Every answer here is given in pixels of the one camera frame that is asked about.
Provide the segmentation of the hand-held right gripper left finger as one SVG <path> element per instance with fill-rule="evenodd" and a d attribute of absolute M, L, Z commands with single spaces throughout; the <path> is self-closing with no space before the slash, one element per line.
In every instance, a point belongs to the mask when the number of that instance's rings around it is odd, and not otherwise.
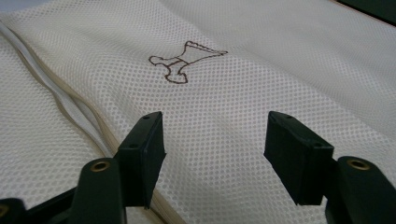
<path fill-rule="evenodd" d="M 115 156 L 126 206 L 150 207 L 165 156 L 163 113 L 147 114 L 127 134 Z"/>

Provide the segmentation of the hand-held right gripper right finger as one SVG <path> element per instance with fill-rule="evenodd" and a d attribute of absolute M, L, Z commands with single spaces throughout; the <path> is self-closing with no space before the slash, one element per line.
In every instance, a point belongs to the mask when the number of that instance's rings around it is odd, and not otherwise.
<path fill-rule="evenodd" d="M 295 117 L 270 111 L 264 157 L 299 205 L 320 205 L 334 147 Z"/>

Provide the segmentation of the white mesh laundry bag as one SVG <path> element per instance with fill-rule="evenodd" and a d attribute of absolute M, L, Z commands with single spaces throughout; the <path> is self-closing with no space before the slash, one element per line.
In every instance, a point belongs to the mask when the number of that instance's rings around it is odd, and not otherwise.
<path fill-rule="evenodd" d="M 35 206 L 163 113 L 135 224 L 325 224 L 264 158 L 270 111 L 396 186 L 396 27 L 335 0 L 0 0 L 0 199 Z"/>

